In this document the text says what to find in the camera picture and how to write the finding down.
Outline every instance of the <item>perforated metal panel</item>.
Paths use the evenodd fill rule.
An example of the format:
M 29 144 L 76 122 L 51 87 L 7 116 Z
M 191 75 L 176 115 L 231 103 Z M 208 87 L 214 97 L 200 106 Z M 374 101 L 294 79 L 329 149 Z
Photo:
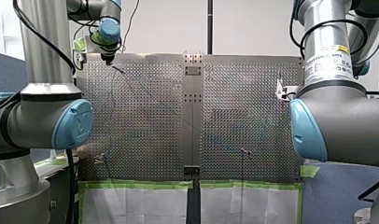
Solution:
M 288 103 L 274 92 L 279 73 L 301 83 L 300 62 L 125 54 L 114 62 L 121 73 L 92 55 L 77 82 L 95 108 L 80 179 L 176 180 L 200 165 L 203 179 L 297 181 Z M 201 73 L 186 74 L 193 67 Z
M 182 58 L 117 55 L 121 73 L 89 57 L 78 86 L 94 104 L 95 121 L 81 179 L 183 178 Z
M 274 92 L 279 73 L 284 85 L 298 85 L 301 67 L 292 57 L 204 56 L 203 179 L 300 177 L 288 103 Z

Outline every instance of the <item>blue joint cap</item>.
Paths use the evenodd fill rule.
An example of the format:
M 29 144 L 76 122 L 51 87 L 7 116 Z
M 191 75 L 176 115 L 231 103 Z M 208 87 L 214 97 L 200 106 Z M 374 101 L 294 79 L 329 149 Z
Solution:
M 99 34 L 106 42 L 117 42 L 120 38 L 119 22 L 112 18 L 102 18 L 99 25 Z
M 117 6 L 118 6 L 119 8 L 122 7 L 122 2 L 121 2 L 121 0 L 111 0 L 111 2 L 117 4 Z
M 360 74 L 358 74 L 358 75 L 359 76 L 365 76 L 365 75 L 367 75 L 368 72 L 370 72 L 370 66 L 371 66 L 370 60 L 367 60 L 364 63 L 364 66 L 362 67 Z
M 295 152 L 305 158 L 327 161 L 327 149 L 315 118 L 300 99 L 290 102 L 291 134 Z
M 93 108 L 87 100 L 76 100 L 69 105 L 56 123 L 52 134 L 52 147 L 73 149 L 88 139 L 93 125 Z

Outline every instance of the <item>screw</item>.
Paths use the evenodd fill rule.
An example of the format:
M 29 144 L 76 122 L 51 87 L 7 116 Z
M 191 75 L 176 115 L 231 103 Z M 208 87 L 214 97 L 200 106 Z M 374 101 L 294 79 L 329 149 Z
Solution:
M 49 203 L 49 210 L 55 210 L 56 209 L 56 201 L 50 201 Z

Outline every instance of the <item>white label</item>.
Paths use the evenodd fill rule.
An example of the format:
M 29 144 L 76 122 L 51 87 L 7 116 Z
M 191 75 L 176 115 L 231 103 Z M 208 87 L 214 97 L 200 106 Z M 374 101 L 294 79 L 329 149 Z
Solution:
M 325 51 L 308 60 L 306 73 L 308 76 L 353 76 L 352 60 L 342 51 Z

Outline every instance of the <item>warning sticker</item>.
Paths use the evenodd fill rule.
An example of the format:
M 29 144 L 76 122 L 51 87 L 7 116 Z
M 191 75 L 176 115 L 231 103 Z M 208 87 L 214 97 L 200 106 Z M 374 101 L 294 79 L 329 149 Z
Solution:
M 341 51 L 341 52 L 345 52 L 347 54 L 350 53 L 350 50 L 347 47 L 345 47 L 344 45 L 332 45 L 329 47 L 322 47 L 321 50 Z
M 307 61 L 305 69 L 308 76 L 353 76 L 349 54 L 339 50 L 325 51 L 313 56 Z

